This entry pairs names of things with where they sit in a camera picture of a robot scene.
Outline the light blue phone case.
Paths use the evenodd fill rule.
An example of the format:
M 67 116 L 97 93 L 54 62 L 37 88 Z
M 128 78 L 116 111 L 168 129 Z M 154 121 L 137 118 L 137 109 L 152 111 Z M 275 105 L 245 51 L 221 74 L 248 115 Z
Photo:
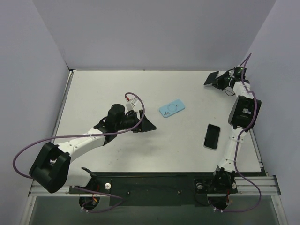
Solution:
M 159 108 L 159 112 L 164 118 L 168 118 L 185 109 L 185 105 L 180 99 L 176 99 Z

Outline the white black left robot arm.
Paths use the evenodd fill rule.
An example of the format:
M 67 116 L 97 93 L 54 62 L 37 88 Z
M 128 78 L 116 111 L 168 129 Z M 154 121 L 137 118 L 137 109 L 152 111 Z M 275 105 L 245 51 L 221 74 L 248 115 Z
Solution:
M 49 193 L 57 192 L 67 181 L 70 164 L 92 149 L 105 146 L 117 137 L 117 132 L 130 129 L 134 133 L 149 132 L 157 127 L 143 114 L 113 104 L 107 116 L 83 135 L 67 142 L 43 145 L 29 174 Z

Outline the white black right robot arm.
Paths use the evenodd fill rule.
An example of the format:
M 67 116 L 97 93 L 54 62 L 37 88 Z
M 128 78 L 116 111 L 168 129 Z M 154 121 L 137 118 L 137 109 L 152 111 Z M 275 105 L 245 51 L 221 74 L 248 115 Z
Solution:
M 208 75 L 205 86 L 223 90 L 231 88 L 236 96 L 235 103 L 229 114 L 228 123 L 231 131 L 224 155 L 217 165 L 213 177 L 209 181 L 208 192 L 211 193 L 236 193 L 235 174 L 237 172 L 237 157 L 245 136 L 253 128 L 258 116 L 261 100 L 254 97 L 251 92 L 250 82 L 246 79 L 246 68 L 234 67 L 218 75 L 212 72 Z

